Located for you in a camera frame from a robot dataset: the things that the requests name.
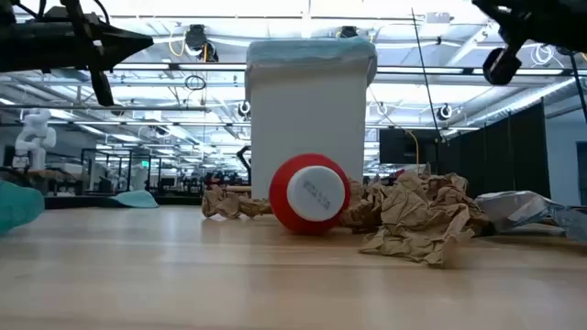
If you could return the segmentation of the light blue trash bag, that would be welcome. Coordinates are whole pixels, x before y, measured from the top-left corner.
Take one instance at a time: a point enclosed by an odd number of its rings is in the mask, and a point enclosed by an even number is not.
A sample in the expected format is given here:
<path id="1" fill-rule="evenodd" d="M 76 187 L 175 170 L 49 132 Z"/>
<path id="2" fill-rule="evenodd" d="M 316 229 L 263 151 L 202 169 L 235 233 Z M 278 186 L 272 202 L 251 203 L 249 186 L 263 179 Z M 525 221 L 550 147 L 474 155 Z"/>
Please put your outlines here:
<path id="1" fill-rule="evenodd" d="M 284 72 L 294 67 L 324 69 L 330 64 L 366 64 L 366 83 L 370 85 L 377 72 L 375 46 L 360 37 L 268 39 L 249 44 L 245 69 L 245 99 L 251 100 L 253 77 L 267 70 Z"/>

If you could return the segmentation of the black framed workcell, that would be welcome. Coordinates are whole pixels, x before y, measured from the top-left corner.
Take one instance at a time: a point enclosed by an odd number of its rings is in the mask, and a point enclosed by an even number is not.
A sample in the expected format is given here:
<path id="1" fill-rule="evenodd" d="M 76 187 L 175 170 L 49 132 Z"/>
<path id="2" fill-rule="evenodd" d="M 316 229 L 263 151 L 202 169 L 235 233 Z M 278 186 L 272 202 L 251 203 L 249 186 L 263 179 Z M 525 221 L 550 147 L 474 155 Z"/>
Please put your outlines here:
<path id="1" fill-rule="evenodd" d="M 148 168 L 141 166 L 143 160 L 150 162 Z M 131 148 L 83 148 L 80 161 L 84 194 L 154 193 L 161 182 L 162 156 Z"/>

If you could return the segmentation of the black monitor screen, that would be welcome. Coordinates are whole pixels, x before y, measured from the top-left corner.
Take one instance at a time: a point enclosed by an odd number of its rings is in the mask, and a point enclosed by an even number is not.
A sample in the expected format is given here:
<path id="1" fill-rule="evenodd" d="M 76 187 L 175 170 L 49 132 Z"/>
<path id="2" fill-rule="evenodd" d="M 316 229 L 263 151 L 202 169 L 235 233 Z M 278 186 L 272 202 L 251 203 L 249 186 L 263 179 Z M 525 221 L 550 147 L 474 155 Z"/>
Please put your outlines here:
<path id="1" fill-rule="evenodd" d="M 433 130 L 388 128 L 379 131 L 381 164 L 426 164 L 437 160 L 439 135 Z"/>

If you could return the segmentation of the large teal trash bag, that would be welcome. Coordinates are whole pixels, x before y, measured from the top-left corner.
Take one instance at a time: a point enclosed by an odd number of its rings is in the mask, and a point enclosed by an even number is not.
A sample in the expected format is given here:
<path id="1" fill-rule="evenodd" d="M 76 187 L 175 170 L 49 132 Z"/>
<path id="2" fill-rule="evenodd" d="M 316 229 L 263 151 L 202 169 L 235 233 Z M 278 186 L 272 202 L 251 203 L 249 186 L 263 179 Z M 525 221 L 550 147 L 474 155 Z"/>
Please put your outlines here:
<path id="1" fill-rule="evenodd" d="M 0 181 L 0 235 L 31 223 L 44 210 L 44 196 L 38 190 Z"/>

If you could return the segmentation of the white plastic trash bin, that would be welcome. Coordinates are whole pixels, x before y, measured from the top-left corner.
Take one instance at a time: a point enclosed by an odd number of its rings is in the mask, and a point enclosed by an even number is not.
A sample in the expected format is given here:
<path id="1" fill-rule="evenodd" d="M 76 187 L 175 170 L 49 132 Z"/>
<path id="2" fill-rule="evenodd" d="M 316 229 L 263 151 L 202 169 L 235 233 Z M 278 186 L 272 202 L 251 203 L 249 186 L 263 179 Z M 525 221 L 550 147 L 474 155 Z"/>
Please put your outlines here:
<path id="1" fill-rule="evenodd" d="M 251 69 L 252 195 L 266 198 L 274 172 L 303 153 L 323 154 L 360 179 L 367 85 L 364 62 Z"/>

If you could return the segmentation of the small folded teal bag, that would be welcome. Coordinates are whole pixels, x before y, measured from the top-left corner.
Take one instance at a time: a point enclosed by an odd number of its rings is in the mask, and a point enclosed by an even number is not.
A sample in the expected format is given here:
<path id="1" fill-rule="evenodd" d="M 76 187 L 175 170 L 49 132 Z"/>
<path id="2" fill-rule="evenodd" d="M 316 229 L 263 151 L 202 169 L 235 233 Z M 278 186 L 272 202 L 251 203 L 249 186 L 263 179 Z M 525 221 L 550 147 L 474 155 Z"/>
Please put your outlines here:
<path id="1" fill-rule="evenodd" d="M 116 207 L 150 209 L 160 206 L 152 194 L 144 190 L 121 192 L 115 196 L 110 196 L 108 201 Z"/>

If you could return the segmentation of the red chip can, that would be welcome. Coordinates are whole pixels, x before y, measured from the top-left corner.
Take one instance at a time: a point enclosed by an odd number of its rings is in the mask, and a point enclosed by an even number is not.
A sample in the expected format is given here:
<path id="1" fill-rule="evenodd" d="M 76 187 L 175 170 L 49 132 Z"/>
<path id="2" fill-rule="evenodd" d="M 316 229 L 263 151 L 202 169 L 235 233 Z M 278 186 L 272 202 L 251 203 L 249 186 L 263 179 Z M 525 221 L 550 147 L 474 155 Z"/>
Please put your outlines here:
<path id="1" fill-rule="evenodd" d="M 297 235 L 322 236 L 340 224 L 349 206 L 350 184 L 332 159 L 305 153 L 288 159 L 275 172 L 269 188 L 273 214 Z"/>

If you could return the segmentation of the black metal table frame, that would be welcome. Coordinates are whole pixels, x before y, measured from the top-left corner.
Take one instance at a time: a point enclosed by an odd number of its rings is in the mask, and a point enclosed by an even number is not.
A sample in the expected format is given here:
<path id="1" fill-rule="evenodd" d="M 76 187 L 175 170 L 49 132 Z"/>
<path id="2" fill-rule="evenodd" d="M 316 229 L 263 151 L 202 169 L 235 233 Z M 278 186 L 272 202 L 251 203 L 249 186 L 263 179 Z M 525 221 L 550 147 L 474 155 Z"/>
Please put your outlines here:
<path id="1" fill-rule="evenodd" d="M 155 196 L 130 201 L 123 199 L 120 202 L 115 196 L 77 196 L 77 197 L 46 197 L 45 209 L 73 209 L 88 207 L 105 207 L 105 208 L 158 208 L 163 205 L 189 205 L 201 206 L 200 197 L 169 197 Z"/>

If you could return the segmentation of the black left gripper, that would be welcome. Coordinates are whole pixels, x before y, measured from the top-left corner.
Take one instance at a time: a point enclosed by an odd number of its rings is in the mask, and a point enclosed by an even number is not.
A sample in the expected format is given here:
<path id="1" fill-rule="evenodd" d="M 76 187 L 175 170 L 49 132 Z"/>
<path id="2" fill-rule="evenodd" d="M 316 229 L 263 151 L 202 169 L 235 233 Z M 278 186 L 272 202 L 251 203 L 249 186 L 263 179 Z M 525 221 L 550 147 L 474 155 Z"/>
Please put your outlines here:
<path id="1" fill-rule="evenodd" d="M 57 14 L 51 16 L 44 12 L 46 0 L 39 0 L 37 12 L 20 0 L 0 0 L 0 73 L 87 70 L 98 104 L 112 106 L 114 98 L 104 74 L 105 59 L 122 62 L 152 46 L 153 41 L 135 39 L 130 31 L 86 16 L 80 0 L 60 3 Z"/>

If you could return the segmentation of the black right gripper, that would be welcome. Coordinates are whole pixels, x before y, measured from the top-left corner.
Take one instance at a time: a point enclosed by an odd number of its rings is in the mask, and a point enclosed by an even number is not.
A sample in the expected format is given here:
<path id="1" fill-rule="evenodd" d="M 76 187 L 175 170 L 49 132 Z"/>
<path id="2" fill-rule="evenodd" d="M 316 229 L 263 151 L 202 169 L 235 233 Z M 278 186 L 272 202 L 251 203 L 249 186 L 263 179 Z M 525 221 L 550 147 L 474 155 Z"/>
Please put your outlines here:
<path id="1" fill-rule="evenodd" d="M 471 0 L 499 25 L 503 48 L 490 52 L 482 65 L 492 85 L 507 85 L 522 66 L 517 52 L 529 40 L 587 52 L 587 0 Z"/>

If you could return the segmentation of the grey door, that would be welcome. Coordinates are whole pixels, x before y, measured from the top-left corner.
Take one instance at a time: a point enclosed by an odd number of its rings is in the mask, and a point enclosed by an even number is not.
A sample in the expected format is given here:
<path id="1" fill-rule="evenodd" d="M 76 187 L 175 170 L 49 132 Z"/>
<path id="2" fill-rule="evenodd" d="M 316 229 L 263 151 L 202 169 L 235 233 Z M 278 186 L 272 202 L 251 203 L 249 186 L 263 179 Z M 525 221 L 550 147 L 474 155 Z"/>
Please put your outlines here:
<path id="1" fill-rule="evenodd" d="M 577 161 L 581 205 L 587 206 L 587 142 L 577 143 Z"/>

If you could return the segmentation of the black partition wall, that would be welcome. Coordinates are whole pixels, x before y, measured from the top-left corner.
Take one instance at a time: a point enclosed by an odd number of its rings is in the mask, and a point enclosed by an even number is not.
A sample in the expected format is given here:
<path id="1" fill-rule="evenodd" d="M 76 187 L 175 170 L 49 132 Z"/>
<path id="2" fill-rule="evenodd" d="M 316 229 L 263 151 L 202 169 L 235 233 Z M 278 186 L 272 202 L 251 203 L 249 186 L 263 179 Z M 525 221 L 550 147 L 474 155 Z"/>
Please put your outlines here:
<path id="1" fill-rule="evenodd" d="M 550 196 L 544 105 L 533 104 L 440 146 L 442 173 L 468 181 L 467 194 L 530 191 Z"/>

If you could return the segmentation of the large brown paper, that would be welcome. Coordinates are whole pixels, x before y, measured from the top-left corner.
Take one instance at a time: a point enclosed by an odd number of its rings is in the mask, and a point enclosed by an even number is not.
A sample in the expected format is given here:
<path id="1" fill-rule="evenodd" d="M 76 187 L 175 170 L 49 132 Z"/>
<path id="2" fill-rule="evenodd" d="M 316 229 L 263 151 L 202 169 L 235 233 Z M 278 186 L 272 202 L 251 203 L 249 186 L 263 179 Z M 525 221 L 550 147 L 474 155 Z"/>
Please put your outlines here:
<path id="1" fill-rule="evenodd" d="M 443 237 L 471 230 L 479 235 L 489 225 L 481 207 L 467 195 L 468 181 L 456 173 L 433 175 L 413 171 L 384 185 L 375 178 L 350 182 L 350 204 L 340 223 L 355 233 L 386 227 L 395 234 L 419 232 Z"/>

